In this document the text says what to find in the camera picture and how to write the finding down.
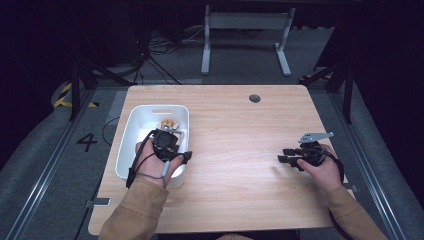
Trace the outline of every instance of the number 4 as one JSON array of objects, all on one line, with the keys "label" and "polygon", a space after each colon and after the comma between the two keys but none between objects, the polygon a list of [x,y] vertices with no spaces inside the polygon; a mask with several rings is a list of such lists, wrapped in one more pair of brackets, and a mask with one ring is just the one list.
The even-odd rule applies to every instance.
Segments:
[{"label": "number 4", "polygon": [[77,143],[78,144],[87,144],[87,146],[85,147],[85,152],[88,152],[88,149],[90,149],[90,145],[97,143],[97,141],[93,141],[93,137],[94,137],[94,134],[89,133],[89,134],[87,134],[87,136],[78,140]]}]

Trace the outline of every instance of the wooden table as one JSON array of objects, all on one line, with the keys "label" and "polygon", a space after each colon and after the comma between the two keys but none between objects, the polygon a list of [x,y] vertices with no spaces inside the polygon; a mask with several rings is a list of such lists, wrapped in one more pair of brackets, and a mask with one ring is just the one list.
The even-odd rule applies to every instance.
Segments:
[{"label": "wooden table", "polygon": [[[260,102],[251,102],[251,94]],[[111,205],[94,208],[91,234],[99,234],[127,192],[115,163],[129,114],[144,104],[183,105],[190,113],[193,157],[184,184],[170,189],[157,233],[332,226],[325,196],[309,174],[277,159],[283,148],[299,147],[304,133],[326,132],[305,87],[135,86],[128,90],[98,193]]]}]

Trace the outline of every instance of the sleeve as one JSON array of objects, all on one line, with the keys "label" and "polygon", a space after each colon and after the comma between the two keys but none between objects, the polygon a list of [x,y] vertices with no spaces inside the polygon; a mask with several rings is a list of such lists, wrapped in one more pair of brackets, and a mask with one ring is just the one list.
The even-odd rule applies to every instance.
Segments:
[{"label": "sleeve", "polygon": [[327,192],[328,206],[340,227],[353,239],[387,239],[364,208],[345,188]]},{"label": "sleeve", "polygon": [[99,239],[151,239],[169,192],[136,178],[100,231]]}]

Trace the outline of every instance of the white plastic bin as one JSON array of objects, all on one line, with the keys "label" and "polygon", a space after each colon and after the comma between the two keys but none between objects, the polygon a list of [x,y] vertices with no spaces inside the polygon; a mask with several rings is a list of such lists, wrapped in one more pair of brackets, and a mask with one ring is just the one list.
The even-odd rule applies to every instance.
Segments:
[{"label": "white plastic bin", "polygon": [[[140,105],[135,107],[128,118],[119,146],[118,159],[116,161],[116,174],[126,180],[128,169],[135,158],[135,146],[144,140],[151,130],[156,129],[164,119],[172,119],[178,123],[178,130],[182,136],[178,136],[179,153],[188,151],[189,137],[189,113],[188,109],[181,105]],[[175,170],[168,184],[168,188],[180,187],[184,183],[185,168],[183,164]]]}]

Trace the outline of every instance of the hand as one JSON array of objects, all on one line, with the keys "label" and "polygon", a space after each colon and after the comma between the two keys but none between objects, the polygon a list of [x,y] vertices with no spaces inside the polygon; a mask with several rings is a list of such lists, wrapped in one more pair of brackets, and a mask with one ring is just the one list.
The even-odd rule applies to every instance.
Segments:
[{"label": "hand", "polygon": [[[322,147],[326,148],[327,151],[334,155],[333,149],[330,146],[321,144]],[[326,157],[324,162],[318,166],[312,166],[305,160],[299,159],[297,160],[297,164],[309,174],[311,174],[312,179],[315,184],[324,189],[324,191],[329,192],[336,188],[342,187],[342,183],[340,182],[340,173],[337,164],[330,157]]]},{"label": "hand", "polygon": [[[137,152],[138,149],[140,148],[141,143],[137,143],[135,151]],[[149,176],[153,176],[153,177],[157,177],[158,179],[152,178],[152,177],[148,177],[145,175],[137,175],[137,178],[142,178],[145,179],[149,182],[155,183],[157,185],[166,187],[166,185],[168,185],[169,180],[171,180],[171,176],[174,173],[174,171],[181,165],[182,161],[183,161],[183,156],[177,156],[175,157],[169,165],[169,170],[166,173],[166,177],[165,179],[161,179],[161,174],[162,174],[162,170],[163,167],[165,166],[165,163],[162,162],[155,154],[153,151],[153,140],[152,139],[148,139],[146,141],[146,144],[144,145],[144,149],[143,152],[141,153],[140,157],[137,160],[137,166],[140,165],[140,163],[143,161],[143,159],[145,159],[146,157],[148,157],[144,163],[141,165],[141,167],[138,169],[137,173],[142,173],[145,175],[149,175]]]}]

